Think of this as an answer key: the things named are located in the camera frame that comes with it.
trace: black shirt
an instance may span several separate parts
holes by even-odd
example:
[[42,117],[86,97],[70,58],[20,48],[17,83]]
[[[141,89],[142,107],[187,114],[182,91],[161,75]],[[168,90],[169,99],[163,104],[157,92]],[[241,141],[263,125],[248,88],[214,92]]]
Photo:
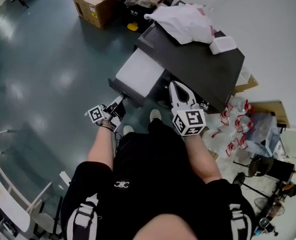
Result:
[[[73,211],[96,193],[97,240],[131,240],[160,214],[181,217],[198,239],[233,239],[231,204],[240,205],[255,224],[240,187],[224,179],[204,184],[191,169],[184,142],[160,122],[149,125],[149,134],[129,133],[122,139],[114,171],[99,162],[77,167],[61,210],[64,232]],[[254,226],[248,224],[252,234]]]

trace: gray floor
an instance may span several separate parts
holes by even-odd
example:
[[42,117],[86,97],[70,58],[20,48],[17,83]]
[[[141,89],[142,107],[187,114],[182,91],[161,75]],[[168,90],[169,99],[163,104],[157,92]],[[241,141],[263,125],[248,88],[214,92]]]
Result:
[[[28,200],[59,173],[86,159],[97,126],[85,112],[108,104],[109,87],[139,34],[116,20],[99,30],[80,19],[72,0],[6,1],[0,8],[0,165]],[[148,110],[126,104],[125,122],[144,132]]]

